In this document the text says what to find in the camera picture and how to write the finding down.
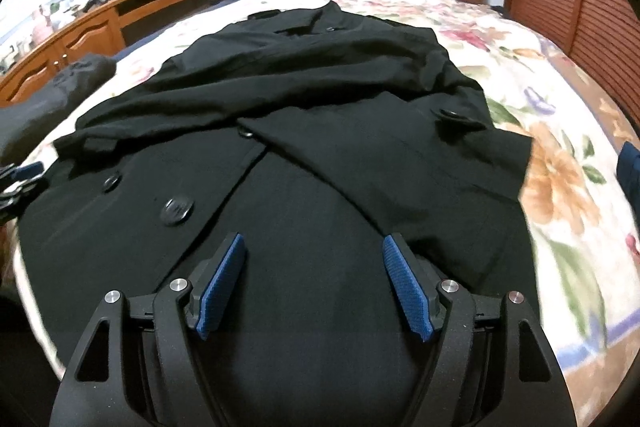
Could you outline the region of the black coat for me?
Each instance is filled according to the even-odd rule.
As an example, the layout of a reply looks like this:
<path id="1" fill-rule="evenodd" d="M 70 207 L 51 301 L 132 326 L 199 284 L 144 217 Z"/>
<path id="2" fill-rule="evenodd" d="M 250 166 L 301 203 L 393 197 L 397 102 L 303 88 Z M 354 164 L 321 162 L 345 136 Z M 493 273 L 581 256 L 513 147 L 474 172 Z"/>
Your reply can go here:
<path id="1" fill-rule="evenodd" d="M 154 293 L 232 233 L 247 265 L 206 372 L 239 426 L 395 426 L 424 353 L 385 236 L 469 291 L 537 294 L 518 196 L 532 142 L 497 129 L 433 31 L 335 3 L 196 40 L 56 140 L 18 222 L 62 363 L 111 289 Z"/>

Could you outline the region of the folded dark grey garment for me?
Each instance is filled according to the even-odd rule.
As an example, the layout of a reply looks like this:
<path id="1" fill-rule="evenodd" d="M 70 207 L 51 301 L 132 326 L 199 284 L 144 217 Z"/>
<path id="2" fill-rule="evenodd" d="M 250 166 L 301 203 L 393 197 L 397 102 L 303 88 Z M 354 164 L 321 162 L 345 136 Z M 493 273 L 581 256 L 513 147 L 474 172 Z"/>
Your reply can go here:
<path id="1" fill-rule="evenodd" d="M 25 102 L 1 109 L 1 166 L 20 165 L 35 147 L 116 72 L 113 57 L 89 53 Z"/>

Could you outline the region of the wooden desk cabinet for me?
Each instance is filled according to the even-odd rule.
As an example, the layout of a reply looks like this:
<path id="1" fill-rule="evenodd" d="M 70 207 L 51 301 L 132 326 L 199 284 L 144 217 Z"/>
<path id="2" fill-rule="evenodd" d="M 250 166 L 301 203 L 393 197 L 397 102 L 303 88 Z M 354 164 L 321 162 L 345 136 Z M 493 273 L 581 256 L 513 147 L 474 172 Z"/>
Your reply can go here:
<path id="1" fill-rule="evenodd" d="M 113 0 L 55 32 L 1 76 L 1 105 L 30 98 L 88 53 L 114 56 L 209 5 L 208 0 Z"/>

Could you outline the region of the floral bed blanket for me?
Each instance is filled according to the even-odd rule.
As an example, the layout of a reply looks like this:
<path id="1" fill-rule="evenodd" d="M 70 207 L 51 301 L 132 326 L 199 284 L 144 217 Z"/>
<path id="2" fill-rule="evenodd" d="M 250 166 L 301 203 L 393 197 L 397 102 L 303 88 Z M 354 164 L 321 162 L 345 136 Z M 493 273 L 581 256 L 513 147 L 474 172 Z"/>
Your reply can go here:
<path id="1" fill-rule="evenodd" d="M 434 30 L 458 69 L 482 86 L 494 123 L 533 139 L 521 202 L 542 325 L 578 424 L 593 425 L 632 382 L 639 350 L 639 232 L 615 176 L 620 149 L 636 135 L 597 83 L 536 31 L 458 0 L 230 0 L 126 53 L 82 108 L 145 82 L 166 58 L 250 14 L 328 2 Z"/>

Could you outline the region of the navy blue garment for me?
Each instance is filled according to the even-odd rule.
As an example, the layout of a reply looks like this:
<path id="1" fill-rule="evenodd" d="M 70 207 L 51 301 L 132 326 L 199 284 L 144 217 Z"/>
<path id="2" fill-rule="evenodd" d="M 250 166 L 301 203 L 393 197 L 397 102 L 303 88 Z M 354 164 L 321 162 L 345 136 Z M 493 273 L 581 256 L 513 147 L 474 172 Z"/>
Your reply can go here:
<path id="1" fill-rule="evenodd" d="M 634 217 L 640 213 L 640 150 L 631 142 L 625 142 L 616 166 L 616 178 L 622 188 Z"/>

